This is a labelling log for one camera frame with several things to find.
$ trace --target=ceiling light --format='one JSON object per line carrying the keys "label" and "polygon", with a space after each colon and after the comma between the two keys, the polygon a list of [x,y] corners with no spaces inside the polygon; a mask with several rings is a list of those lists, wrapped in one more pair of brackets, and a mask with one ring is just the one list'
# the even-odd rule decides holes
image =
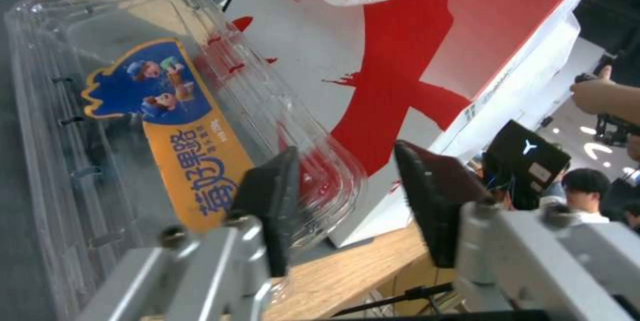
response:
{"label": "ceiling light", "polygon": [[580,126],[580,131],[584,132],[587,135],[595,135],[596,134],[596,130],[592,129],[591,127],[586,127],[586,126]]}
{"label": "ceiling light", "polygon": [[603,152],[603,153],[610,154],[613,152],[613,150],[599,143],[587,142],[584,144],[584,152],[586,152],[590,158],[594,160],[598,160],[598,156],[596,155],[596,152]]}

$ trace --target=black hair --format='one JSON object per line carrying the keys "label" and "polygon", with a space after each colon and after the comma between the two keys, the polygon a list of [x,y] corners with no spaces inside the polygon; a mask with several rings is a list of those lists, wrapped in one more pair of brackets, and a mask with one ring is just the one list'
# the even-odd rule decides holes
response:
{"label": "black hair", "polygon": [[640,202],[639,201],[631,201],[628,204],[624,205],[624,211],[629,212],[629,214],[637,217],[640,216]]}
{"label": "black hair", "polygon": [[598,170],[594,170],[593,168],[576,168],[564,175],[562,178],[562,187],[567,189],[567,191],[598,192],[599,200],[603,201],[609,193],[611,182],[604,173]]}

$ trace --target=cartoon character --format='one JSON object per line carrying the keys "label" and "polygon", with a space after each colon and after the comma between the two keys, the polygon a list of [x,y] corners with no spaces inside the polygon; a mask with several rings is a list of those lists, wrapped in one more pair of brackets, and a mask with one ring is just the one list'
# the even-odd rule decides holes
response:
{"label": "cartoon character", "polygon": [[149,78],[159,78],[166,73],[167,79],[171,86],[175,89],[175,97],[181,102],[187,102],[194,99],[194,83],[183,81],[182,70],[185,66],[178,62],[175,56],[169,56],[160,63],[155,61],[134,61],[127,68],[126,73],[138,82]]}
{"label": "cartoon character", "polygon": [[178,105],[178,98],[171,93],[165,92],[158,96],[145,97],[142,100],[140,109],[145,115],[157,118],[169,111],[174,111],[176,105]]}
{"label": "cartoon character", "polygon": [[162,68],[153,61],[134,61],[127,68],[126,73],[135,81],[162,76]]}

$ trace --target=person's hand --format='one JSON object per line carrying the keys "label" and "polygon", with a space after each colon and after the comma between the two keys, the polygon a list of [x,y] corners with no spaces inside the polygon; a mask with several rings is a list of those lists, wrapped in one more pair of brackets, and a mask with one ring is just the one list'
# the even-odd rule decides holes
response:
{"label": "person's hand", "polygon": [[607,109],[606,91],[616,83],[611,81],[611,66],[604,66],[599,77],[594,80],[573,84],[573,101],[578,109],[587,114],[604,114]]}
{"label": "person's hand", "polygon": [[640,162],[640,136],[631,135],[626,143],[626,153],[634,161]]}

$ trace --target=black cable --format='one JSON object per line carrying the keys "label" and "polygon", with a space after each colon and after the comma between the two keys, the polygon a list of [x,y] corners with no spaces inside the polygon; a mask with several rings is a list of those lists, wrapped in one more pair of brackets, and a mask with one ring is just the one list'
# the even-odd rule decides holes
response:
{"label": "black cable", "polygon": [[[391,296],[396,296],[396,286],[398,284],[398,275],[395,275],[395,277],[393,278],[393,284],[391,285]],[[393,304],[393,314],[396,314],[396,305],[395,303]]]}
{"label": "black cable", "polygon": [[432,287],[418,286],[418,287],[407,289],[407,291],[405,291],[402,296],[389,297],[389,298],[385,298],[384,300],[365,303],[364,305],[357,305],[355,307],[346,308],[334,314],[333,316],[335,317],[340,315],[351,314],[354,312],[359,312],[362,310],[368,310],[370,308],[383,307],[384,305],[398,303],[400,301],[425,299],[432,295],[437,295],[443,292],[450,292],[450,291],[453,291],[453,284],[451,282],[439,284]]}

